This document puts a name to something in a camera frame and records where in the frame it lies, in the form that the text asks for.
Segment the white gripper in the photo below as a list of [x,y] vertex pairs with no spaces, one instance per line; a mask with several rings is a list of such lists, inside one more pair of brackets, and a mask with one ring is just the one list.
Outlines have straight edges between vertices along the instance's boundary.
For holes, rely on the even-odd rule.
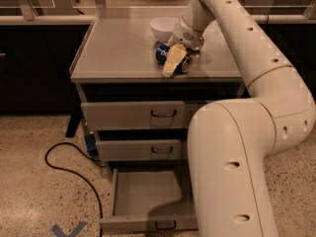
[[167,45],[170,46],[170,49],[162,71],[164,77],[171,77],[173,75],[177,66],[187,55],[186,48],[192,53],[200,52],[204,44],[202,35],[203,32],[194,30],[182,17],[178,19],[172,35],[167,40]]

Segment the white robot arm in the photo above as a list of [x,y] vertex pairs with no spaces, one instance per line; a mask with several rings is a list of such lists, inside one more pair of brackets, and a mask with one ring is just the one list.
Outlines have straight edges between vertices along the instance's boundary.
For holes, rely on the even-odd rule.
[[239,0],[190,0],[168,40],[163,73],[216,22],[248,90],[192,117],[188,158],[199,237],[278,237],[265,181],[265,157],[310,133],[315,102],[300,75]]

